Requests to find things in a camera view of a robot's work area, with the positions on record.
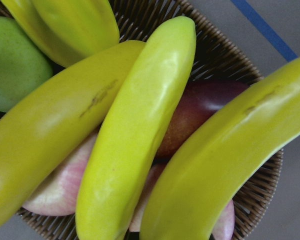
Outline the yellow banana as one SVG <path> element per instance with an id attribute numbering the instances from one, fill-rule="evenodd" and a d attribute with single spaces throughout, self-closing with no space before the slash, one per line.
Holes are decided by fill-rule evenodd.
<path id="1" fill-rule="evenodd" d="M 148 38 L 98 133 L 77 197 L 81 240 L 122 240 L 194 62 L 194 21 L 177 16 Z"/>
<path id="2" fill-rule="evenodd" d="M 207 240 L 241 186 L 300 135 L 300 57 L 253 84 L 198 128 L 159 177 L 142 240 Z"/>
<path id="3" fill-rule="evenodd" d="M 0 119 L 0 226 L 102 122 L 144 47 L 128 40 L 87 57 Z"/>

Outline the woven wicker fruit basket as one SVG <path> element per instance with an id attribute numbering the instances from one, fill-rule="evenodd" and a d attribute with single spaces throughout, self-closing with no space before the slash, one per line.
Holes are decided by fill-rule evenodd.
<path id="1" fill-rule="evenodd" d="M 187 0 L 112 0 L 120 39 L 148 39 L 163 21 L 185 15 L 196 24 L 196 54 L 191 80 L 221 78 L 253 84 L 262 75 L 246 55 Z M 234 196 L 232 238 L 244 240 L 259 224 L 277 188 L 283 150 L 276 152 Z"/>

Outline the dark red fruit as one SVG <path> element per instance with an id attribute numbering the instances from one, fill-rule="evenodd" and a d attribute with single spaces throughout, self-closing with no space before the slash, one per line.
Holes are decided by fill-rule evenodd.
<path id="1" fill-rule="evenodd" d="M 206 120 L 248 88 L 249 85 L 234 80 L 189 82 L 155 157 L 171 158 Z"/>

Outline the pink peach upper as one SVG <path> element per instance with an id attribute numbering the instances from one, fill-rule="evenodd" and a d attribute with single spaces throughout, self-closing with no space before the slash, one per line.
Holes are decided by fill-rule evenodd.
<path id="1" fill-rule="evenodd" d="M 81 180 L 99 129 L 90 135 L 38 186 L 22 207 L 43 216 L 75 213 Z"/>

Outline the pink peach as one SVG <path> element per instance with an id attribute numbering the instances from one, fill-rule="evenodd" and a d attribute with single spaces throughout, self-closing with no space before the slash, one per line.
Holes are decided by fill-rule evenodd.
<path id="1" fill-rule="evenodd" d="M 99 129 L 90 135 L 38 186 L 22 207 L 43 216 L 75 213 L 81 180 Z"/>
<path id="2" fill-rule="evenodd" d="M 146 204 L 148 203 L 150 194 L 155 186 L 155 183 L 161 176 L 163 170 L 166 168 L 166 164 L 157 163 L 154 164 L 145 181 L 142 193 L 139 197 L 137 206 L 134 209 L 134 214 L 129 225 L 128 232 L 125 236 L 126 240 L 138 240 L 141 227 L 141 220 L 144 214 Z M 222 213 L 220 214 L 216 224 L 214 225 L 211 240 L 230 240 L 233 236 L 235 228 L 235 207 L 232 200 L 226 205 Z"/>

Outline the yellow starfruit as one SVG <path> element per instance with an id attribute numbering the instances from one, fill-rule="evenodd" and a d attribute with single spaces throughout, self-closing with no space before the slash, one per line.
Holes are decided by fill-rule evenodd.
<path id="1" fill-rule="evenodd" d="M 120 41 L 107 0 L 4 0 L 2 4 L 39 49 L 63 67 Z"/>

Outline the pink peach lower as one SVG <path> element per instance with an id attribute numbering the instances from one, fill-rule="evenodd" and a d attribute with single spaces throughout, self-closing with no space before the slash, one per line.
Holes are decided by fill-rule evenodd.
<path id="1" fill-rule="evenodd" d="M 142 193 L 139 197 L 137 206 L 134 209 L 134 214 L 129 225 L 128 232 L 125 236 L 126 240 L 138 240 L 141 227 L 141 220 L 144 214 L 146 204 L 148 203 L 150 194 L 155 186 L 155 183 L 161 176 L 163 170 L 166 168 L 166 164 L 157 163 L 154 164 L 145 181 Z M 214 225 L 211 240 L 230 240 L 233 236 L 235 228 L 235 207 L 232 200 L 226 205 L 222 213 L 220 214 L 216 224 Z"/>

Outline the green pear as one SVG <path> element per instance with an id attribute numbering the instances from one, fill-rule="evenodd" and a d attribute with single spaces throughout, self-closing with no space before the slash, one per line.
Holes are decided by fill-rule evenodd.
<path id="1" fill-rule="evenodd" d="M 9 111 L 52 76 L 50 61 L 17 22 L 0 16 L 0 112 Z"/>

